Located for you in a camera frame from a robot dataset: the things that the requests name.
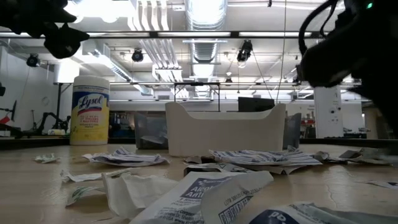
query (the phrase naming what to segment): desk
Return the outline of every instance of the desk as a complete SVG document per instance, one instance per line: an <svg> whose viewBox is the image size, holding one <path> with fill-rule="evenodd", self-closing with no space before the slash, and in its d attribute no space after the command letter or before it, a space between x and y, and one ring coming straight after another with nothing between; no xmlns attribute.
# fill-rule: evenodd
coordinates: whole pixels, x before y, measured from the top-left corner
<svg viewBox="0 0 398 224"><path fill-rule="evenodd" d="M113 152L119 145L71 147L55 146L35 149L0 151L0 218L2 223L92 223L112 217L105 195L95 195L77 201L65 208L69 191L76 186L102 186L102 181L63 184L61 170L72 174L109 172L122 167L89 164L84 154ZM135 145L125 145L130 151ZM305 152L328 151L338 156L346 146L301 145ZM55 153L61 157L54 164L39 164L34 156ZM138 151L141 154L159 153L169 157L167 151ZM173 180L183 178L185 168L181 158L172 163L141 168L140 175L159 175ZM398 215L398 191L361 184L367 180L398 180L397 170L386 166L361 164L324 165L305 167L291 175L274 175L275 181L259 192L245 209L283 205L298 201L335 210ZM95 223L128 223L127 220Z"/></svg>

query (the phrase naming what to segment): white lid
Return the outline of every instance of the white lid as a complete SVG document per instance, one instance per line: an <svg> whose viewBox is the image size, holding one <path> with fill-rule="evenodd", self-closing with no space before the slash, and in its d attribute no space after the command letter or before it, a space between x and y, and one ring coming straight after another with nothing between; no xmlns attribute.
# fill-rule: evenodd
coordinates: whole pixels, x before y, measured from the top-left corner
<svg viewBox="0 0 398 224"><path fill-rule="evenodd" d="M109 89L109 81L93 76L93 75L79 75L78 77L75 78L75 81L73 82L75 86L77 85L91 85L91 86L100 86L103 88Z"/></svg>

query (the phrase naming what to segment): computer screen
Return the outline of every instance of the computer screen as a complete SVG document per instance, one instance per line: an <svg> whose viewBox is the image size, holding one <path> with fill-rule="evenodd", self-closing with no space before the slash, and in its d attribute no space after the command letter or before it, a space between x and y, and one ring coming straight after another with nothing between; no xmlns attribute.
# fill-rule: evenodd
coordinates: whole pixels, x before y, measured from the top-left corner
<svg viewBox="0 0 398 224"><path fill-rule="evenodd" d="M260 112L273 109L272 99L238 97L239 112Z"/></svg>

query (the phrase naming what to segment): yellow label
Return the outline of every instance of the yellow label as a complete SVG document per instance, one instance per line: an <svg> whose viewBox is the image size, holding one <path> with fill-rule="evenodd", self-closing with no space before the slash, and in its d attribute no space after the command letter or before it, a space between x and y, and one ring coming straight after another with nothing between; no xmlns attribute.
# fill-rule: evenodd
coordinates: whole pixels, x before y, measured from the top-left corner
<svg viewBox="0 0 398 224"><path fill-rule="evenodd" d="M71 141L107 141L109 90L99 86L74 86Z"/></svg>

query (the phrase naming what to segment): ceiling duct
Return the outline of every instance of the ceiling duct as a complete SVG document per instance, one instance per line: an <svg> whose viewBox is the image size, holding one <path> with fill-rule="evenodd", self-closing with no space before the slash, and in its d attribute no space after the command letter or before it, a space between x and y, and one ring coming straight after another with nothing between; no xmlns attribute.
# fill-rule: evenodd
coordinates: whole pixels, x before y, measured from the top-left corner
<svg viewBox="0 0 398 224"><path fill-rule="evenodd" d="M188 30L213 31L221 30L225 23L227 0L185 0L185 15L187 17ZM216 57L217 43L191 44L193 63L211 63ZM214 65L193 66L195 75L205 77L213 74Z"/></svg>

